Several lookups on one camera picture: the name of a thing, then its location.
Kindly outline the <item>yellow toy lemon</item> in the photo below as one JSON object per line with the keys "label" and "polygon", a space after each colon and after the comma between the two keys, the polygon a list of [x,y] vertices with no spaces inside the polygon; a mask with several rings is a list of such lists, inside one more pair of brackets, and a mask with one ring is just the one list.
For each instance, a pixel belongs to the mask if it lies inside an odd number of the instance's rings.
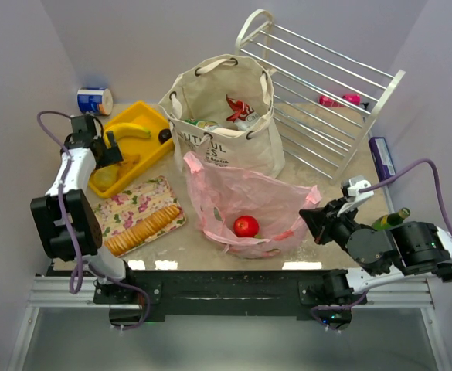
{"label": "yellow toy lemon", "polygon": [[101,191],[108,190],[118,179],[118,166],[110,165],[95,170],[92,175],[94,185]]}

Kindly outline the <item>yellow plastic tray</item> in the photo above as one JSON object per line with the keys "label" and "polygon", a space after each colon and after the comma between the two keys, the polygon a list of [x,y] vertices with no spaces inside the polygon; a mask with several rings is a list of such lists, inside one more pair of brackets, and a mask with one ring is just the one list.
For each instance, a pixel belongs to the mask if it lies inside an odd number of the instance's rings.
{"label": "yellow plastic tray", "polygon": [[124,138],[118,142],[118,146],[123,154],[140,155],[139,163],[121,179],[118,179],[108,190],[101,192],[89,180],[89,187],[102,199],[115,196],[126,189],[136,178],[150,169],[162,157],[174,149],[173,140],[170,139],[161,145],[158,141],[158,133],[162,129],[169,129],[168,120],[159,114],[153,107],[143,101],[138,101],[120,112],[119,115],[111,118],[104,124],[104,130],[117,123],[135,123],[151,131],[151,139]]}

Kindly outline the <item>yellow toy banana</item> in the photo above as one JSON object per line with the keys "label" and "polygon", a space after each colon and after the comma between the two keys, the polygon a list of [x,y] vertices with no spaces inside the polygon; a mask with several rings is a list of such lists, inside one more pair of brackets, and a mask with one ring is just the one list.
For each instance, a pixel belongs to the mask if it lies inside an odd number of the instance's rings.
{"label": "yellow toy banana", "polygon": [[124,138],[151,139],[151,131],[135,123],[117,123],[104,130],[104,141],[107,145],[112,143],[112,138],[116,143]]}

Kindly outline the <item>red toy apple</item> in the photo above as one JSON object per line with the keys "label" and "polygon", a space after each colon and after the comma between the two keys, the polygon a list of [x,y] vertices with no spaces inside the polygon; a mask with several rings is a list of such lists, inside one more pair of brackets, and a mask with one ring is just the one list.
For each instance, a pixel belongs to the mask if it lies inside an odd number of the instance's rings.
{"label": "red toy apple", "polygon": [[240,216],[233,223],[233,232],[237,237],[254,238],[260,232],[260,224],[252,216]]}

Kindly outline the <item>pink plastic bag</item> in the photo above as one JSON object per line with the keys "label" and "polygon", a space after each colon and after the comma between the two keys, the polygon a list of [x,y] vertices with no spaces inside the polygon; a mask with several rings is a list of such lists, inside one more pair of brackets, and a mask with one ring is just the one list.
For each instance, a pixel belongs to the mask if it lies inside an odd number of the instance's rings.
{"label": "pink plastic bag", "polygon": [[[302,244],[308,227],[299,211],[319,206],[321,193],[316,185],[290,185],[259,172],[219,167],[191,151],[183,160],[199,229],[224,252],[244,258],[268,258]],[[241,216],[257,220],[257,238],[240,238],[233,232],[234,221]]]}

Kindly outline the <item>green chips bag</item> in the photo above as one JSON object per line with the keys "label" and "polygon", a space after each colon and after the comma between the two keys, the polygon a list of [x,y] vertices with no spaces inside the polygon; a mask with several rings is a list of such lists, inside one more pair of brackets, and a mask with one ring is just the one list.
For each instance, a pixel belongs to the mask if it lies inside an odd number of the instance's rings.
{"label": "green chips bag", "polygon": [[221,128],[221,126],[215,121],[186,119],[185,122],[205,131],[215,131]]}

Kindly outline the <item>beige canvas tote bag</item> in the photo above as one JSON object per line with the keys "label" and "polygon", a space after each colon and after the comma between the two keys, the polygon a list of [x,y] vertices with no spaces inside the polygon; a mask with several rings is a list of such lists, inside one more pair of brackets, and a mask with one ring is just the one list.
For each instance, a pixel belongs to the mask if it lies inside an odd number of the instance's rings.
{"label": "beige canvas tote bag", "polygon": [[[240,131],[226,120],[233,113],[226,95],[249,104],[260,115],[250,130]],[[285,158],[273,98],[269,73],[250,57],[216,56],[178,75],[158,103],[169,121],[177,167],[182,168],[185,153],[193,151],[214,165],[278,177]],[[205,131],[186,119],[215,121],[221,128]]]}

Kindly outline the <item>red white snack packet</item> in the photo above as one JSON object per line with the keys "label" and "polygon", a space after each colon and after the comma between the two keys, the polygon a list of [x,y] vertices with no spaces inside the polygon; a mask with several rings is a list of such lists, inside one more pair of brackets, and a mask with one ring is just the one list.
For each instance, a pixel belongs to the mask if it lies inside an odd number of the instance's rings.
{"label": "red white snack packet", "polygon": [[226,119],[240,131],[248,131],[260,119],[260,115],[247,103],[236,100],[226,95],[226,102],[232,110],[232,114]]}

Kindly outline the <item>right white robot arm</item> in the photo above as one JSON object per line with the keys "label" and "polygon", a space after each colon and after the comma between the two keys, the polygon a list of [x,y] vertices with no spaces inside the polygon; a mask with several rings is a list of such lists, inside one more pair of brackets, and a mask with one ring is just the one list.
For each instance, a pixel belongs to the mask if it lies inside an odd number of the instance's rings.
{"label": "right white robot arm", "polygon": [[431,223],[411,221],[387,230],[357,223],[358,210],[345,198],[323,207],[302,209],[318,245],[334,242],[358,268],[322,276],[322,301],[346,305],[367,291],[407,277],[432,274],[452,282],[452,236]]}

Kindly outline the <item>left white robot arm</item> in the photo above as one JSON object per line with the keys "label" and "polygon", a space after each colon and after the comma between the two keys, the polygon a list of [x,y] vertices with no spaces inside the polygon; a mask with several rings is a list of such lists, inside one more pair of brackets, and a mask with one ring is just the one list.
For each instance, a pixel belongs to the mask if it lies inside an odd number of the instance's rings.
{"label": "left white robot arm", "polygon": [[[58,139],[42,122],[52,114],[68,119],[72,132]],[[102,285],[115,284],[130,289],[130,268],[115,257],[103,243],[102,230],[87,200],[86,190],[95,170],[108,168],[123,160],[114,133],[106,132],[100,119],[92,114],[70,116],[59,111],[40,111],[39,126],[60,146],[61,163],[51,187],[44,196],[32,199],[30,210],[43,249],[51,259],[76,264],[69,291],[82,288],[86,271]]]}

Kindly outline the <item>brown toy nuggets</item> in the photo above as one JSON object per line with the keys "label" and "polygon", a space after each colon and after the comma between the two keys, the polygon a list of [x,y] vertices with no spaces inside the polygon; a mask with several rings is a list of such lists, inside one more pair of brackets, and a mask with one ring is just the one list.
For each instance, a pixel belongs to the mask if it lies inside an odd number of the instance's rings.
{"label": "brown toy nuggets", "polygon": [[128,174],[140,161],[140,155],[123,154],[123,161],[117,164],[117,177],[123,178]]}

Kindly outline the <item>green glass bottle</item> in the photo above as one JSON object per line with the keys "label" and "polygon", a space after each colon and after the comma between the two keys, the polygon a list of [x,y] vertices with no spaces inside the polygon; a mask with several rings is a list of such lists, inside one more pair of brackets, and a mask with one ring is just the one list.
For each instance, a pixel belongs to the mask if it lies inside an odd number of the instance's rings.
{"label": "green glass bottle", "polygon": [[398,211],[379,217],[372,224],[374,230],[386,230],[398,226],[405,221],[411,214],[408,208],[401,208]]}

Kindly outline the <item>blue white tissue roll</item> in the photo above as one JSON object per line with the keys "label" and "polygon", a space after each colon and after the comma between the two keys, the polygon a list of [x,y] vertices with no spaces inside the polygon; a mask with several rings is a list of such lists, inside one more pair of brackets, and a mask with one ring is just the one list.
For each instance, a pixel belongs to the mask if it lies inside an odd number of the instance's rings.
{"label": "blue white tissue roll", "polygon": [[82,113],[109,116],[113,110],[114,100],[107,88],[81,88],[76,100]]}

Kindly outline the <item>dark toy plum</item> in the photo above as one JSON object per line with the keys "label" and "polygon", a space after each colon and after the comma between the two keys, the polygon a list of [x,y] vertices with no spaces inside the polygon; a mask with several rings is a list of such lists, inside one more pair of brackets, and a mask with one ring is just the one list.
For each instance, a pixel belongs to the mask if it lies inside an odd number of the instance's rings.
{"label": "dark toy plum", "polygon": [[172,133],[171,133],[171,130],[168,128],[162,129],[158,133],[158,141],[161,145],[163,145],[165,142],[167,142],[171,138],[172,138]]}

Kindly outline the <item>floral rectangular plate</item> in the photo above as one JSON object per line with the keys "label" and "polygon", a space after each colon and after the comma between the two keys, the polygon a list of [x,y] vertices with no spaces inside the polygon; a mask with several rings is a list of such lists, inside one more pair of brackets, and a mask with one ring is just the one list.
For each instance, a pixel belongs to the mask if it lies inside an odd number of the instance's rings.
{"label": "floral rectangular plate", "polygon": [[152,213],[175,204],[180,210],[180,214],[165,228],[155,235],[146,239],[142,245],[178,229],[186,223],[186,215],[168,180],[159,176],[145,182],[130,186],[128,189],[117,195],[106,199],[101,203],[93,205],[94,214],[100,224],[103,242],[114,235],[130,228],[134,224],[142,221]]}

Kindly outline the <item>row of round crackers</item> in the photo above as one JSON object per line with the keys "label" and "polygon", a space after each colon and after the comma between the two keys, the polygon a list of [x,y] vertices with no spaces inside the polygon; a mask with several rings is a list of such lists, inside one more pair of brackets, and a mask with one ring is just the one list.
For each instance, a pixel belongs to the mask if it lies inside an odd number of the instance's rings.
{"label": "row of round crackers", "polygon": [[181,210],[175,204],[166,206],[106,240],[104,245],[114,256],[125,254],[165,228],[178,217],[180,212]]}

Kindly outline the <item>purple box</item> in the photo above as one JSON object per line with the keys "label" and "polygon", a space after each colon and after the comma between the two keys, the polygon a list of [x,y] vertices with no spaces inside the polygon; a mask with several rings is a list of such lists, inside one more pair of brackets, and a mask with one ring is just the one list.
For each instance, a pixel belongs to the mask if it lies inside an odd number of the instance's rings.
{"label": "purple box", "polygon": [[384,137],[371,137],[369,149],[379,181],[382,182],[396,174],[393,160]]}

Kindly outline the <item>white metal rack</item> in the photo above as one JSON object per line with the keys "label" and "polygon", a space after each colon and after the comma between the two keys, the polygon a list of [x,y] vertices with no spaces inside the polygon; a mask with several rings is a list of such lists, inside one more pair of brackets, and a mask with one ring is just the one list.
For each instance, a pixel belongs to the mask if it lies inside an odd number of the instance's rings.
{"label": "white metal rack", "polygon": [[[343,176],[405,76],[387,73],[252,12],[235,52],[267,69],[274,85],[274,120],[284,150],[333,182]],[[359,106],[342,99],[358,94]],[[343,107],[323,107],[321,95]]]}

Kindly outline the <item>pink packet behind rack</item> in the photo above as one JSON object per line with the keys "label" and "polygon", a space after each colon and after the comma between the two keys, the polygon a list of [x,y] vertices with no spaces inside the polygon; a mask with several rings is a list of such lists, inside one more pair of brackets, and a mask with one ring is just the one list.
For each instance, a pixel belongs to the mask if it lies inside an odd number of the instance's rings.
{"label": "pink packet behind rack", "polygon": [[318,98],[318,103],[323,107],[343,107],[343,104],[325,95],[321,95]]}

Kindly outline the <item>black base frame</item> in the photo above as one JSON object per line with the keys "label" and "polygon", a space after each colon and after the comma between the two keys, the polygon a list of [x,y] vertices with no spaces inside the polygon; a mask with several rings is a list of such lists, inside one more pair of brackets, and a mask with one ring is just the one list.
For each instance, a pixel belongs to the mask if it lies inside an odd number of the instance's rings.
{"label": "black base frame", "polygon": [[366,294],[350,287],[346,270],[132,271],[122,285],[93,282],[95,305],[110,305],[123,330],[168,316],[259,316],[315,320],[335,330],[352,320]]}

